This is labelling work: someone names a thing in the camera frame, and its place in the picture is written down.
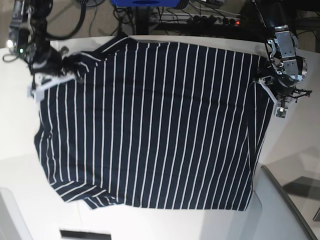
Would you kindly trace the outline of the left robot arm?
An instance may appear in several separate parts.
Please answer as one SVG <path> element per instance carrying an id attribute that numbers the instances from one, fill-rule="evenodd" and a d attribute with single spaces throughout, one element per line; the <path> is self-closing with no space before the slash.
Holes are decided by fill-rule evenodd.
<path id="1" fill-rule="evenodd" d="M 264 83 L 276 100 L 309 97 L 311 90 L 297 88 L 307 75 L 307 62 L 297 55 L 298 39 L 292 20 L 281 0 L 253 0 L 258 17 L 267 32 L 268 69 Z"/>

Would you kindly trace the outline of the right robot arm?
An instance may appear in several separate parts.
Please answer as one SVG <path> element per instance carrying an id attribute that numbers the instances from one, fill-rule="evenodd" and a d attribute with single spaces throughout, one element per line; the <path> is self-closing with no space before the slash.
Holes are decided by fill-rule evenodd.
<path id="1" fill-rule="evenodd" d="M 33 76 L 35 74 L 54 77 L 75 75 L 75 65 L 63 57 L 67 51 L 55 50 L 51 46 L 51 41 L 64 41 L 73 37 L 84 23 L 87 6 L 80 5 L 80 17 L 75 29 L 64 36 L 47 32 L 47 17 L 52 7 L 52 0 L 16 0 L 6 47 L 11 55 L 28 65 L 30 74 Z"/>

